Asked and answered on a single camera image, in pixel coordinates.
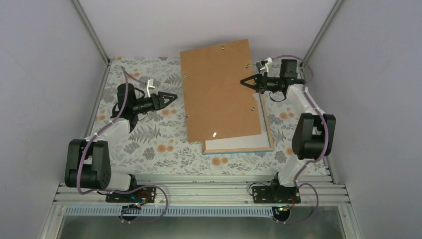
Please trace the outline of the brown backing board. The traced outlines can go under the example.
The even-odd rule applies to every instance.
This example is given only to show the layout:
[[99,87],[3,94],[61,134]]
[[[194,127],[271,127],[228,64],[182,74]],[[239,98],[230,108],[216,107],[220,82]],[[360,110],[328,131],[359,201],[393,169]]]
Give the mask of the brown backing board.
[[188,142],[261,133],[247,39],[182,51],[181,72]]

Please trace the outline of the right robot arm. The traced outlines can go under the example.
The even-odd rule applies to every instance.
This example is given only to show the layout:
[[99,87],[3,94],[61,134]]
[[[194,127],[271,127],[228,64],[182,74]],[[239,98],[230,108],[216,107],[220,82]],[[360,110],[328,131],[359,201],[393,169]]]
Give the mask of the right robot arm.
[[258,61],[258,73],[240,83],[260,94],[281,92],[292,103],[300,115],[292,138],[296,158],[290,159],[269,185],[253,186],[252,195],[254,202],[260,204],[299,203],[298,177],[306,167],[330,154],[336,118],[317,106],[306,81],[299,77],[296,59],[281,60],[278,77],[268,75],[272,61],[272,58]]

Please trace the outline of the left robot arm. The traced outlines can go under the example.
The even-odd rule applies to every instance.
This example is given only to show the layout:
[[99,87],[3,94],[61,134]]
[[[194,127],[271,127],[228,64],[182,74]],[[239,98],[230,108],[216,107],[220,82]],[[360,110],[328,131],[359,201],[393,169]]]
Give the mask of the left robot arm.
[[94,190],[118,191],[125,201],[135,200],[139,189],[134,185],[134,177],[112,172],[109,150],[135,129],[139,115],[162,110],[177,98],[176,94],[161,91],[145,94],[129,83],[119,85],[110,121],[89,137],[69,143],[66,186],[77,188],[80,194]]

